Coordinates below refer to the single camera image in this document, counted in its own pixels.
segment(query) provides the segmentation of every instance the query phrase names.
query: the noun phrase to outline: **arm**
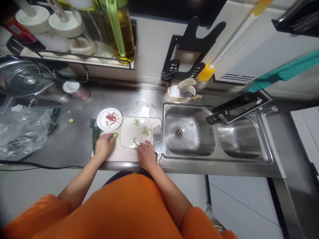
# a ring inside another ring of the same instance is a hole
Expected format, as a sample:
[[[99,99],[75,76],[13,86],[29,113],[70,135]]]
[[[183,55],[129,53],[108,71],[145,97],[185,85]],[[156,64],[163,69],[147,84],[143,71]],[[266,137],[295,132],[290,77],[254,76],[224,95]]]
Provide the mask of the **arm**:
[[[168,207],[168,212],[179,231],[182,230],[183,220],[188,210],[193,208],[185,195],[166,175],[162,168],[157,164],[154,147],[150,141],[147,144],[141,143],[138,146],[138,158],[140,164],[151,174]]]
[[[95,155],[58,196],[60,200],[68,202],[71,212],[83,203],[97,170],[113,150],[114,145],[115,139],[112,138],[112,133],[102,134],[96,142]]]

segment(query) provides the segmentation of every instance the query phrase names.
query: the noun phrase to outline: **plastic bag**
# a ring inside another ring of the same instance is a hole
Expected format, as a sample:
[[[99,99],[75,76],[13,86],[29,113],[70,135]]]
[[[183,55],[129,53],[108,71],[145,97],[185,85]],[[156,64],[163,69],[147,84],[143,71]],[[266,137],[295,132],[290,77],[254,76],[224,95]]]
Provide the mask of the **plastic bag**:
[[[53,109],[31,107],[0,114],[0,159],[20,160],[41,149],[55,126]]]

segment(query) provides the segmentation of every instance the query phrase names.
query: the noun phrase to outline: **teal cloth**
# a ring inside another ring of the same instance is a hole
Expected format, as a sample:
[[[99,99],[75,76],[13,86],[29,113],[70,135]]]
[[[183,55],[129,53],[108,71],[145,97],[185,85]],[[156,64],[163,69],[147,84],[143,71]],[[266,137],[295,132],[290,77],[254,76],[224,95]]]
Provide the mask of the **teal cloth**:
[[[257,90],[264,89],[277,81],[288,81],[317,64],[319,64],[319,50],[278,67],[277,69],[257,78],[248,91],[256,92]]]

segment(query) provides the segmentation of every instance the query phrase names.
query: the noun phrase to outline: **white plate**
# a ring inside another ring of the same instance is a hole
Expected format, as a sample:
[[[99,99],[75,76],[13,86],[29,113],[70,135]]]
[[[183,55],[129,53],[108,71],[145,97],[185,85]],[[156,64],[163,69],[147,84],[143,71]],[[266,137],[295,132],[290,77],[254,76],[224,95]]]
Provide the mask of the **white plate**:
[[[135,119],[140,121],[139,125],[136,125]],[[148,130],[148,136],[143,134],[144,128]],[[147,118],[142,117],[130,117],[123,120],[121,131],[120,131],[120,140],[123,147],[126,148],[135,148],[136,145],[133,142],[133,139],[136,138],[136,143],[145,143],[146,140],[151,141],[152,138],[152,126],[151,122]]]
[[[110,121],[106,118],[108,115],[116,115],[116,121]],[[116,130],[118,127],[120,127],[122,123],[122,114],[115,108],[107,108],[105,110],[102,110],[99,115],[97,116],[97,126],[104,131],[113,131]]]

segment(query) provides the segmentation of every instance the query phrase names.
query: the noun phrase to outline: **stainless steel sink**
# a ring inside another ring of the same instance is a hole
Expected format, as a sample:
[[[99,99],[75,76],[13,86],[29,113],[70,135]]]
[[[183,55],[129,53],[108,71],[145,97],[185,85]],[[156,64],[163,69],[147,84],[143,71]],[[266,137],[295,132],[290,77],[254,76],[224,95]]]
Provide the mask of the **stainless steel sink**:
[[[229,125],[210,125],[211,108],[163,104],[166,158],[272,163],[260,117],[242,117]]]
[[[213,127],[207,124],[207,109],[171,106],[164,117],[164,140],[177,155],[208,156],[216,147]]]
[[[256,159],[262,153],[257,129],[248,118],[218,124],[217,132],[223,151],[233,158]]]

